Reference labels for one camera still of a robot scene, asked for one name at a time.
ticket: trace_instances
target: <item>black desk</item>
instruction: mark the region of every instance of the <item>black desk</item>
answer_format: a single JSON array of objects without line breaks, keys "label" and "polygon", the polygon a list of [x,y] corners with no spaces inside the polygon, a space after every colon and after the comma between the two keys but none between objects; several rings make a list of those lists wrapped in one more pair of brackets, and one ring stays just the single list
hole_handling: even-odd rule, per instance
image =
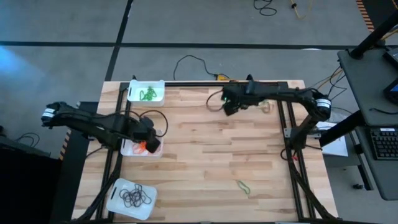
[{"label": "black desk", "polygon": [[[398,78],[398,71],[382,57],[384,49],[368,50],[360,60],[351,58],[348,52],[338,52],[340,65],[353,91],[359,111],[329,129],[320,138],[321,146],[334,141],[355,129],[360,142],[359,152],[365,155],[379,193],[384,200],[398,200],[398,161],[376,161],[366,137],[364,128],[398,126],[398,116],[370,111],[377,108],[384,111],[398,111],[382,94],[383,89]],[[370,183],[367,172],[361,172],[364,183]]]}]

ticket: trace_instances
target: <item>black metal frame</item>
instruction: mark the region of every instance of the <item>black metal frame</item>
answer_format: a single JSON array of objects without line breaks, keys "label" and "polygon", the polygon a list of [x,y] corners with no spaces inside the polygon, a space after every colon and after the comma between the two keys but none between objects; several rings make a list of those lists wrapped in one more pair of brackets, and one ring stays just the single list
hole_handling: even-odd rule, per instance
[{"label": "black metal frame", "polygon": [[[166,82],[165,86],[223,86],[225,84],[230,84],[229,82]],[[270,85],[279,85],[287,88],[287,82],[269,82],[268,84]],[[119,95],[118,95],[118,101],[116,104],[116,111],[121,110],[121,103],[123,101],[123,95],[124,92],[127,90],[129,86],[128,82],[122,82],[119,86]],[[279,111],[279,117],[280,117],[280,124],[281,124],[281,130],[283,132],[284,128],[287,127],[286,125],[286,119],[284,115],[284,108],[282,106],[281,101],[277,101],[277,106],[278,106],[278,111]],[[126,110],[130,110],[131,103],[127,101],[126,103]],[[287,110],[289,113],[289,118],[290,122],[292,125],[292,128],[296,128],[296,122],[295,122],[295,116],[294,116],[294,111],[293,111],[293,106],[291,103],[287,103]],[[304,125],[300,125],[299,129],[303,129],[303,126],[306,126],[308,123],[305,121],[303,122]],[[306,220],[306,222],[322,222],[322,220],[316,219],[315,216],[315,210],[313,203],[316,203],[318,207],[321,207],[322,209],[323,206],[320,205],[319,201],[316,199],[314,194],[311,192],[309,188],[309,181],[308,181],[308,176],[307,176],[307,171],[305,169],[305,163],[304,163],[304,158],[301,150],[297,150],[298,154],[298,164],[300,166],[300,171],[301,175],[298,173],[298,171],[292,166],[294,166],[293,160],[292,160],[292,153],[291,150],[294,148],[292,147],[292,142],[290,141],[291,139],[284,137],[284,142],[285,142],[285,148],[287,158],[288,158],[288,166],[289,166],[289,171],[290,171],[290,178],[292,181],[292,190],[294,193],[294,201],[295,201],[295,206],[296,206],[296,211],[297,211],[297,216],[298,220],[301,222],[302,220]],[[123,156],[121,155],[120,151],[118,152],[118,158],[116,161],[115,168],[109,176],[110,170],[111,170],[111,161],[112,161],[112,156],[113,156],[113,151],[109,150],[107,157],[106,157],[106,163],[104,167],[104,175],[103,175],[103,180],[102,180],[102,186],[101,186],[101,191],[96,197],[95,201],[91,204],[92,208],[97,208],[97,213],[96,213],[96,218],[94,220],[89,220],[92,213],[94,212],[93,209],[91,209],[91,215],[88,215],[84,217],[83,219],[77,220],[78,223],[112,223],[113,218],[114,218],[114,213],[113,212],[108,212],[108,216],[106,218],[102,218],[103,216],[103,205],[104,205],[104,198],[107,193],[107,191],[110,189],[111,184],[120,176],[120,170],[121,170],[121,164],[122,164],[122,158]],[[307,192],[310,194],[306,194],[307,197],[307,207],[309,211],[309,218],[305,218],[305,215],[303,214],[303,208],[302,208],[302,203],[300,199],[300,192],[299,192],[299,187],[298,184],[300,184],[304,190],[304,192]],[[328,222],[338,222],[337,220],[330,219]]]}]

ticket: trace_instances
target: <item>white paper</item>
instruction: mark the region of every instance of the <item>white paper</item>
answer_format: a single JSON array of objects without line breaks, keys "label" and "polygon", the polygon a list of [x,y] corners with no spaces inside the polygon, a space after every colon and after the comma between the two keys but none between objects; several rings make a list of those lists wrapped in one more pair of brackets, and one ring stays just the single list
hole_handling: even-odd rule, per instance
[{"label": "white paper", "polygon": [[[331,122],[318,122],[317,127],[321,130],[327,130],[336,125]],[[346,138],[344,136],[322,147],[322,153],[334,156],[348,156]]]}]

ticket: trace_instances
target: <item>green string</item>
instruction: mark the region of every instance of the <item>green string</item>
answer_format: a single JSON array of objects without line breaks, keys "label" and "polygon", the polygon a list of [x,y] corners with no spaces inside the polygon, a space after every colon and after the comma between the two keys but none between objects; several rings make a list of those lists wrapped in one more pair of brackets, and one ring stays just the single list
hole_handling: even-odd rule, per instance
[{"label": "green string", "polygon": [[156,92],[152,87],[148,87],[147,93],[144,93],[144,90],[139,92],[139,100],[144,101],[152,101],[153,97],[156,97]]},{"label": "green string", "polygon": [[250,187],[244,184],[242,180],[237,180],[236,183],[238,184],[238,187],[242,189],[246,195],[250,194]]}]

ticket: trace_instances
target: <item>butcher block tabletop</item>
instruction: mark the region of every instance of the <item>butcher block tabletop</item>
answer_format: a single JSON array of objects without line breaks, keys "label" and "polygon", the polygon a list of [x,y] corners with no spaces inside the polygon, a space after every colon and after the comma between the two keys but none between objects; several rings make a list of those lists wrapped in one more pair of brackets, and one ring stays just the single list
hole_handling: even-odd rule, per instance
[{"label": "butcher block tabletop", "polygon": [[[285,82],[290,88],[304,88],[302,80]],[[99,114],[115,111],[119,85],[120,82],[104,82]],[[166,87],[164,106],[155,108],[169,121],[163,156],[123,157],[121,178],[157,189],[155,208],[146,222],[297,221],[287,161],[280,158],[284,139],[276,101],[270,100],[262,109],[252,106],[227,117],[222,110],[211,112],[205,106],[206,99],[218,90],[221,87]],[[220,107],[220,96],[209,104],[214,109]],[[300,124],[307,112],[299,104],[294,103],[293,107]],[[154,108],[133,105],[131,109],[141,114]],[[284,111],[289,125],[287,109]],[[165,130],[161,115],[147,116],[156,129]],[[313,139],[308,139],[307,144],[320,147]],[[88,153],[99,147],[97,141],[91,142]],[[103,149],[86,159],[73,218],[82,215],[100,191],[106,154]],[[322,152],[307,147],[303,154],[311,189],[337,217]],[[251,189],[249,195],[239,188],[238,180]],[[300,193],[304,214],[308,216],[305,196]],[[115,214],[114,222],[141,221]]]}]

